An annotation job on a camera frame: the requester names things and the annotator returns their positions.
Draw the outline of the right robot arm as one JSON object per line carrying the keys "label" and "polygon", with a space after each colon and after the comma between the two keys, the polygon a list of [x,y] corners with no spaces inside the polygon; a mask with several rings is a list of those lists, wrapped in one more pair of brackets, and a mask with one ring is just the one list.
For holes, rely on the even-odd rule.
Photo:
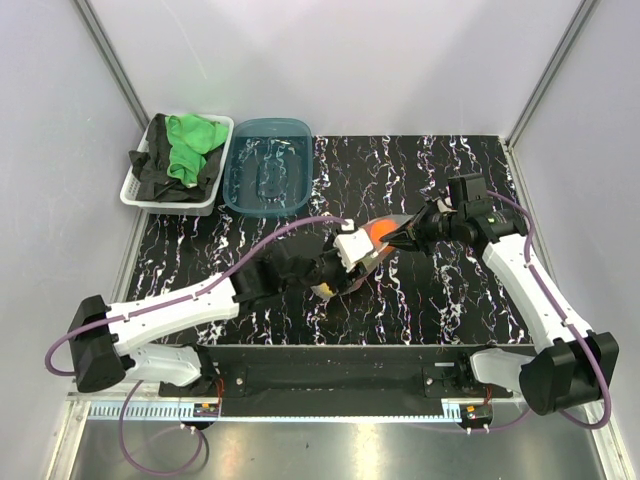
{"label": "right robot arm", "polygon": [[523,207],[501,197],[505,207],[495,209],[499,195],[478,173],[450,178],[448,191],[448,198],[429,201],[382,242],[425,254],[439,242],[470,247],[506,290],[536,351],[479,350],[454,371],[455,387],[472,397],[499,386],[521,394],[540,416],[558,412],[582,428],[603,428],[612,414],[617,341],[609,332],[596,333],[544,270],[532,251],[535,227]]}

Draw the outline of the orange fake fruit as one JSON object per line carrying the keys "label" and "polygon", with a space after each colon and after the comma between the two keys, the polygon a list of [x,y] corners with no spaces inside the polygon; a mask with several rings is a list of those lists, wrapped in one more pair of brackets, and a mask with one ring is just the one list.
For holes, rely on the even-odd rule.
{"label": "orange fake fruit", "polygon": [[370,238],[376,243],[381,243],[385,235],[393,232],[397,228],[398,224],[393,218],[380,218],[371,223],[369,229]]}

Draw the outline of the clear polka dot zip bag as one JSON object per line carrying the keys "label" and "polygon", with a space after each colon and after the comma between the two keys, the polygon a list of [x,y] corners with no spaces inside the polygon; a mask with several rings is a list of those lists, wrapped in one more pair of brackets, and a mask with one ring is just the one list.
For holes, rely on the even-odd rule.
{"label": "clear polka dot zip bag", "polygon": [[366,278],[390,255],[394,248],[382,238],[409,221],[410,215],[391,214],[368,221],[355,228],[353,220],[347,227],[340,227],[332,234],[323,250],[337,265],[331,275],[312,287],[312,291],[324,300],[346,295],[358,290]]}

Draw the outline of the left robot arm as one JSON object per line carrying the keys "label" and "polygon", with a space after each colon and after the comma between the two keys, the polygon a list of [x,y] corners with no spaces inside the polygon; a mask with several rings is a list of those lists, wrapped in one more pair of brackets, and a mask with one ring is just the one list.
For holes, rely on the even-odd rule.
{"label": "left robot arm", "polygon": [[268,247],[230,275],[182,288],[139,303],[107,305],[94,295],[83,299],[69,327],[76,388],[81,393],[109,389],[123,380],[164,382],[196,396],[215,386],[216,372],[193,346],[170,347],[157,339],[193,326],[232,320],[290,290],[312,289],[331,298],[351,289],[375,258],[371,248],[334,247],[315,257]]}

